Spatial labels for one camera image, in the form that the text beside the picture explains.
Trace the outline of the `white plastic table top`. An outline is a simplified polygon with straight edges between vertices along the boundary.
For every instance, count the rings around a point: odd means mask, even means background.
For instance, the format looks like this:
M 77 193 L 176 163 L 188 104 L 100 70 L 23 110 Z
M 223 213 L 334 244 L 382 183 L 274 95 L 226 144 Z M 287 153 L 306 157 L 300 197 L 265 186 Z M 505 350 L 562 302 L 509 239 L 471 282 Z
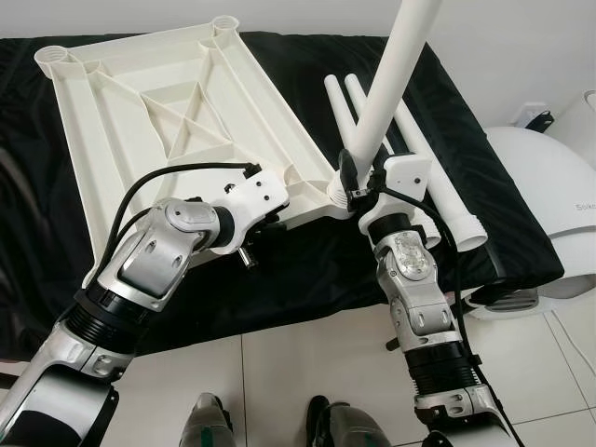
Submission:
M 280 93 L 231 16 L 208 24 L 77 47 L 39 48 L 34 60 L 54 86 L 90 244 L 102 255 L 128 188 L 157 168 L 210 162 L 146 183 L 129 205 L 141 211 L 161 197 L 224 195 L 251 162 L 284 179 L 288 227 L 345 218 L 328 196 L 331 161 Z

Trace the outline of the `black padded bed cover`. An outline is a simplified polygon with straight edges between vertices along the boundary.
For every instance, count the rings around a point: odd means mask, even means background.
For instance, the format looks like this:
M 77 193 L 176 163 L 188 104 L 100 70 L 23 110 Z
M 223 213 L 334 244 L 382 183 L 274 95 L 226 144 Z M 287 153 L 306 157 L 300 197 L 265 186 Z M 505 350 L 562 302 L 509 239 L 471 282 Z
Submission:
M 244 33 L 282 97 L 328 160 L 341 152 L 323 90 L 327 75 L 376 69 L 377 35 Z M 74 300 L 92 247 L 43 47 L 86 46 L 93 35 L 0 38 L 0 360 L 25 361 Z M 461 254 L 465 289 L 529 289 L 559 279 L 561 260 L 463 94 L 426 47 L 404 95 L 488 241 Z M 381 304 L 369 239 L 354 220 L 316 220 L 264 240 L 257 265 L 233 256 L 196 265 L 138 345 L 142 355 Z

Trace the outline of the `white dome appliance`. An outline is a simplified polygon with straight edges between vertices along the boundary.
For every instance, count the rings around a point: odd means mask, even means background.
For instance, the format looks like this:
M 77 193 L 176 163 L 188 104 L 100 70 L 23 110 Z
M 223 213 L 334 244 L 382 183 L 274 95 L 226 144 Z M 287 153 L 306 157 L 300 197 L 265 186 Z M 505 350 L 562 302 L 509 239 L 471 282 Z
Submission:
M 532 130 L 490 127 L 486 136 L 507 168 L 525 204 L 532 210 L 559 260 L 563 273 L 544 285 L 504 294 L 481 306 L 469 295 L 471 316 L 513 319 L 565 309 L 595 295 L 595 170 L 565 144 Z

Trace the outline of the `grey left robot foot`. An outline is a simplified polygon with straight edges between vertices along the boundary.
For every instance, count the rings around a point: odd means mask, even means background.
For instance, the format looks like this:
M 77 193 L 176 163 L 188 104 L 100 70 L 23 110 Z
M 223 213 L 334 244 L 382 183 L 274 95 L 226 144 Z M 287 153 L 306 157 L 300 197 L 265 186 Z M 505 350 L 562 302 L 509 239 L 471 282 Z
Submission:
M 220 397 L 210 392 L 197 396 L 178 447 L 237 447 L 230 412 Z

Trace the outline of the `grey robot foot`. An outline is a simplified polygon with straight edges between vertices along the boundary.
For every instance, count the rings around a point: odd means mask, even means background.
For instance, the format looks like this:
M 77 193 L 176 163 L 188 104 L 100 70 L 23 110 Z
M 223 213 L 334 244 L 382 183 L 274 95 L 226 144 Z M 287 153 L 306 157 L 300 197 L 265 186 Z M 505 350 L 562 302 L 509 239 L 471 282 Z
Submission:
M 220 397 L 210 392 L 197 396 L 178 447 L 237 447 L 230 412 Z
M 369 413 L 316 395 L 307 405 L 304 447 L 392 447 Z

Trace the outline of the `grey right robot foot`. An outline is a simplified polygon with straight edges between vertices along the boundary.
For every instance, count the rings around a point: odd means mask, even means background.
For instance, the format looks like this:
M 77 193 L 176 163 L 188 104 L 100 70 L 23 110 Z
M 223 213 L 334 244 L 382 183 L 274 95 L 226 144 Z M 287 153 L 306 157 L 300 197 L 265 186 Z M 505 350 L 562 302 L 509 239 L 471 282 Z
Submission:
M 369 413 L 316 395 L 307 405 L 304 447 L 392 447 Z

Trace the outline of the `wall socket black plug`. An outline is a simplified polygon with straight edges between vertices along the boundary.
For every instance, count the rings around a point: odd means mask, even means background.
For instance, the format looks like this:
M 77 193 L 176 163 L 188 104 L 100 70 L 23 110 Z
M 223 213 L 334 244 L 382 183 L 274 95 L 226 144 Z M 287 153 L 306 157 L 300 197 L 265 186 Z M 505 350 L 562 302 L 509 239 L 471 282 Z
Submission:
M 554 115 L 544 102 L 525 102 L 512 120 L 515 127 L 544 133 L 555 122 Z

